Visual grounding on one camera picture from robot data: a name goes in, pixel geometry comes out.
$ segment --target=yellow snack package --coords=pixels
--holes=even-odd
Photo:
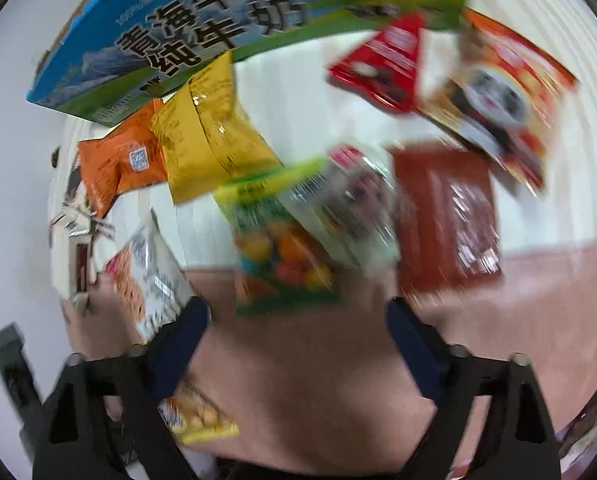
[[[192,76],[153,116],[150,129],[163,148],[174,203],[280,166],[236,99],[231,51]]]
[[[233,418],[219,410],[185,377],[173,397],[163,400],[158,410],[176,439],[184,445],[240,433]]]

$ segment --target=candy bag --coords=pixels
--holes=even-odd
[[[117,194],[167,180],[163,152],[149,130],[162,106],[162,99],[154,99],[102,139],[78,143],[81,176],[99,217],[107,214]]]
[[[300,180],[280,203],[336,262],[365,272],[398,261],[392,225],[389,154],[341,144],[319,162],[294,168]]]
[[[231,178],[280,165],[240,112],[229,50],[193,75],[150,127],[163,147],[170,192],[177,204]]]
[[[540,192],[558,110],[577,80],[510,28],[470,9],[463,15],[461,67],[419,108]]]
[[[405,294],[467,287],[501,273],[488,161],[423,144],[394,149]]]
[[[395,113],[412,110],[421,27],[418,13],[400,16],[329,67],[329,80]]]
[[[315,161],[314,168],[320,164]],[[278,193],[304,173],[304,168],[289,168],[259,174],[214,193],[241,260],[243,290],[237,314],[340,300],[325,250],[278,199]]]

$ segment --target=blue milk box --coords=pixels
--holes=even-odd
[[[431,28],[453,28],[464,1],[85,0],[38,67],[27,99],[114,126],[227,48],[241,60],[415,9]]]

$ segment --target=snack package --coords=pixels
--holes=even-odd
[[[532,192],[545,186],[560,104],[576,78],[520,34],[464,11],[461,66],[423,113],[472,142]]]
[[[412,110],[424,18],[400,16],[339,62],[329,80],[395,113]]]
[[[81,177],[81,157],[78,155],[78,150],[76,151],[76,156],[69,172],[69,176],[67,177],[63,205],[70,205],[74,208],[81,208],[86,211],[91,209],[85,182],[83,182]]]
[[[280,165],[240,112],[230,50],[192,76],[150,127],[163,147],[170,192],[177,204],[231,178]]]
[[[314,168],[320,164],[315,161]],[[278,199],[279,193],[294,186],[304,174],[304,167],[259,174],[214,193],[241,259],[243,297],[237,314],[340,299],[325,250]]]
[[[159,404],[158,410],[176,439],[184,445],[240,433],[233,418],[207,400],[188,378],[181,381],[173,397]]]
[[[167,180],[163,152],[149,129],[162,106],[162,99],[154,99],[102,139],[78,143],[80,173],[99,217],[107,214],[117,194]]]
[[[280,203],[344,267],[365,272],[398,261],[389,154],[341,144],[294,168],[299,181]]]
[[[50,225],[52,285],[62,300],[87,292],[96,278],[89,217],[66,208]]]
[[[164,325],[174,321],[194,295],[156,225],[154,213],[105,264],[136,330],[147,343]]]
[[[162,325],[176,320],[194,295],[158,231],[153,212],[104,271],[112,277],[144,344]],[[159,410],[183,444],[238,434],[234,421],[195,392],[189,378],[184,378],[173,397],[160,403]]]
[[[488,161],[442,144],[395,149],[392,155],[401,199],[401,290],[435,292],[497,277]]]

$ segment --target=barcode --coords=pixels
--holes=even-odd
[[[143,171],[149,168],[149,161],[147,160],[147,148],[145,146],[130,152],[130,166],[134,171]]]
[[[158,411],[161,413],[165,424],[167,424],[169,428],[174,429],[182,427],[183,421],[181,415],[179,415],[178,410],[169,404],[167,399],[163,400],[163,402],[158,405]]]
[[[325,177],[322,174],[316,176],[308,176],[300,184],[294,187],[293,194],[299,196],[304,200],[312,198],[313,195],[318,194],[323,190],[323,182]]]

